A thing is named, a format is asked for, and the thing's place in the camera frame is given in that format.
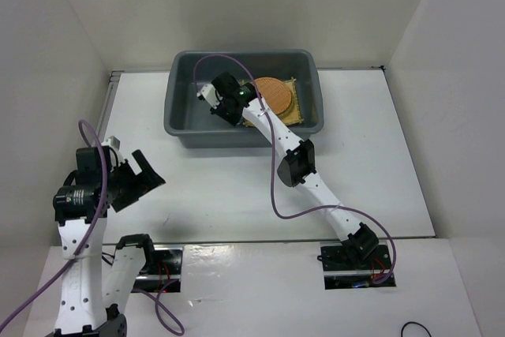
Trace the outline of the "orange round woven tray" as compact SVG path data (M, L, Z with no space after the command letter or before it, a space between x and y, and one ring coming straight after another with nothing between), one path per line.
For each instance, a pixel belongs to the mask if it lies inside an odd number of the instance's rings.
M274 77L260 77L256 79L256 85L264 102L278 116L290 111L293 103L293 93L280 79Z

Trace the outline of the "square bamboo mat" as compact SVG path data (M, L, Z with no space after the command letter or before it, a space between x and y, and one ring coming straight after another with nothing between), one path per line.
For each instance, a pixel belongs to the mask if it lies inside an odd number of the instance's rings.
M297 92L296 92L296 88L295 88L295 84L297 83L297 80L295 78L291 77L289 80L286 80L283 82L288 86L288 88L293 93L293 103L292 103L292 107L288 113L280 115L280 116L277 115L277 116L281 119L281 121L285 125L300 124L303 122L303 117L301 116Z

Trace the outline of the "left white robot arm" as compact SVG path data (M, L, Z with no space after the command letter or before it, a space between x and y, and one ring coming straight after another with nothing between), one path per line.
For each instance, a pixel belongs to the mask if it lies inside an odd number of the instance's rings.
M135 173L116 148L80 148L77 168L53 199L65 270L54 336L124 336L125 306L137 276L149 273L157 254L148 234L120 238L107 276L102 273L107 210L119 212L164 185L136 150Z

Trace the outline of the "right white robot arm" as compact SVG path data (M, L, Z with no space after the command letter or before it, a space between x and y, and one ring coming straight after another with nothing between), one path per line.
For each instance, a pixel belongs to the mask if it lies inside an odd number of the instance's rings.
M309 139L296 135L282 117L294 107L294 93L273 77L261 77L254 82L239 83L228 72L202 86L198 98L210 104L210 112L238 125L243 121L255 126L271 143L271 184L279 179L316 203L314 208L280 219L294 219L311 212L321 212L331 224L343 246L343 259L354 268L365 267L379 244L376 233L352 212L327 187L316 170L315 148Z

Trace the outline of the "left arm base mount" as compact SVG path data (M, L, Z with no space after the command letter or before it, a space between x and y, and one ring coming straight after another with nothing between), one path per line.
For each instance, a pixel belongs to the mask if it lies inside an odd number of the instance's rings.
M181 290L182 249L156 250L147 242L121 242L113 252L102 251L111 263L103 285L105 298L140 291L150 294Z

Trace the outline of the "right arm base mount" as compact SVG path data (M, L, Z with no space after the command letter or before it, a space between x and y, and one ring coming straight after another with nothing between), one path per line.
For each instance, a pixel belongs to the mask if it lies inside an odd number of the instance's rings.
M374 252L356 267L345 258L340 242L321 242L316 256L322 268L325 290L396 287L394 274L382 280L391 270L392 258L391 244L385 241L380 241Z

